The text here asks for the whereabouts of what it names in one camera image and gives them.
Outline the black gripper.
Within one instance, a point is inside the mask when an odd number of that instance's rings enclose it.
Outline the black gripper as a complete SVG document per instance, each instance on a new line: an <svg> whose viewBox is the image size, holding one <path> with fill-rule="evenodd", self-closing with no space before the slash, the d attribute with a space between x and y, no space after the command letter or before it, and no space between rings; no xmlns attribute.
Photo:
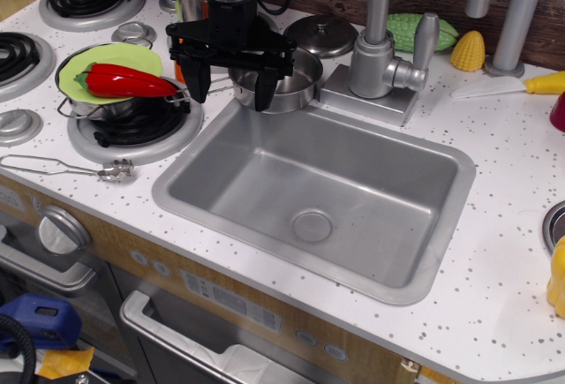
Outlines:
<svg viewBox="0 0 565 384"><path fill-rule="evenodd" d="M257 71L254 110L269 109L279 79L293 73L296 43L253 19L244 30L218 26L210 19L166 27L170 57L181 68L190 96L204 103L213 66Z"/></svg>

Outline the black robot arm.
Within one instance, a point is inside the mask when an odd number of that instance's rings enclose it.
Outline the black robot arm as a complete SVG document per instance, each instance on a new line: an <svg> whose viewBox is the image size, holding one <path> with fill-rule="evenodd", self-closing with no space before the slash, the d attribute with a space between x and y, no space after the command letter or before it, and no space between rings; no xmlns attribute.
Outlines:
<svg viewBox="0 0 565 384"><path fill-rule="evenodd" d="M207 99L211 68L257 73L254 109L267 110L280 80L293 73L297 44L264 25L260 0L206 0L206 19L166 27L170 57L180 66L191 97Z"/></svg>

